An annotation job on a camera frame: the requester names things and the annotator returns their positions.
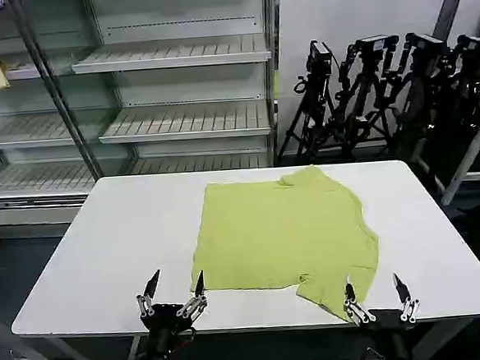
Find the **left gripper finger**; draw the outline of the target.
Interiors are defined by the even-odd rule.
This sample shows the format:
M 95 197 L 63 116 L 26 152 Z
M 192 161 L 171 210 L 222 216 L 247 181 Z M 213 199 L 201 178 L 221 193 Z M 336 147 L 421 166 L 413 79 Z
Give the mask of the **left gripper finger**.
M 183 319 L 198 318 L 205 310 L 207 305 L 207 299 L 205 295 L 205 281 L 204 272 L 200 271 L 198 279 L 196 281 L 196 287 L 194 289 L 194 296 L 184 304 L 183 307 L 177 311 L 176 316 Z
M 157 269 L 154 275 L 147 281 L 143 294 L 138 294 L 136 296 L 141 318 L 153 316 L 155 314 L 152 302 L 158 285 L 159 275 L 160 271 Z

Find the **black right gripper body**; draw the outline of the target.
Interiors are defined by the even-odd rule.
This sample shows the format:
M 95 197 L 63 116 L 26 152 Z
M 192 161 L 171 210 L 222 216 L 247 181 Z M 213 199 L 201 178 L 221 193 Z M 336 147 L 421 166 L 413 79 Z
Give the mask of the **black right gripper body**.
M 376 318 L 362 322 L 360 329 L 373 339 L 375 344 L 407 343 L 410 332 L 416 327 L 409 320 L 403 321 L 400 309 L 372 309 Z

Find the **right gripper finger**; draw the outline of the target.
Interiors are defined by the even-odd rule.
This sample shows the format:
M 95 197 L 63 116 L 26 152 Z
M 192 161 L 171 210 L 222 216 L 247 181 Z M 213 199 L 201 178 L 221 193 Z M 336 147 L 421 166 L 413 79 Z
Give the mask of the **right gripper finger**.
M 392 275 L 394 286 L 402 304 L 402 312 L 399 318 L 403 323 L 415 323 L 420 307 L 420 300 L 411 296 L 408 286 L 401 281 L 400 277 L 396 273 L 393 273 Z
M 376 316 L 358 300 L 356 290 L 350 277 L 346 278 L 344 291 L 344 311 L 348 318 L 356 325 L 366 325 L 374 323 Z

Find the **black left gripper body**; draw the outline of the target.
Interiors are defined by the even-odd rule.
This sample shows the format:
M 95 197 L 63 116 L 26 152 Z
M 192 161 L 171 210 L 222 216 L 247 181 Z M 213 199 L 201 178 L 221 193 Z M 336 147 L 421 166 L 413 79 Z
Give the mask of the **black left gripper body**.
M 182 304 L 158 304 L 141 316 L 141 321 L 149 331 L 145 345 L 143 360 L 168 360 L 169 354 L 179 347 L 179 336 L 182 332 L 190 331 L 193 341 L 196 329 L 192 326 L 193 320 L 189 311 L 196 310 L 196 301 L 191 300 Z

